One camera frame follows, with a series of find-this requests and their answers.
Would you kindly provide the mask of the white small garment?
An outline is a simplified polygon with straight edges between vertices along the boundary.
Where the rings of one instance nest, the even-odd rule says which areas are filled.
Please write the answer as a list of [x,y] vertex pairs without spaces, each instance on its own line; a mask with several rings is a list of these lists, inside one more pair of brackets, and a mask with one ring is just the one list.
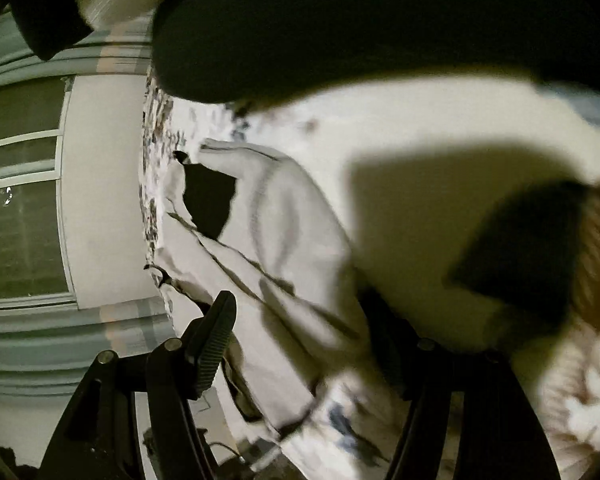
[[282,429],[309,411],[327,375],[367,354],[349,240],[292,158],[208,140],[198,162],[235,185],[226,223],[217,237],[201,233],[166,188],[155,262],[195,298],[235,296],[230,367],[259,415]]

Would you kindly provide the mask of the floral bed sheet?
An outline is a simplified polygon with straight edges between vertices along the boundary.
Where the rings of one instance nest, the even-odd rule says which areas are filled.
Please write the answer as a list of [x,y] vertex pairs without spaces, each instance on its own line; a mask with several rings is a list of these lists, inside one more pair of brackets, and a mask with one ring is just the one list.
[[370,283],[419,334],[475,353],[480,389],[404,401],[370,345],[302,419],[271,427],[228,356],[230,426],[267,434],[309,479],[600,479],[600,96],[526,78],[355,81],[204,104],[147,77],[140,194],[147,266],[175,330],[212,300],[155,262],[161,197],[217,237],[235,193],[199,165],[208,140],[304,169]]

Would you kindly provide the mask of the window with white frame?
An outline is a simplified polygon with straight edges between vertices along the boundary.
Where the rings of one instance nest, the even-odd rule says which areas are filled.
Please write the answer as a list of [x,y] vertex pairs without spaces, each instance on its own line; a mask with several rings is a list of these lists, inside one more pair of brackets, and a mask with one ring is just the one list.
[[66,78],[0,89],[0,308],[73,300],[59,198],[70,96]]

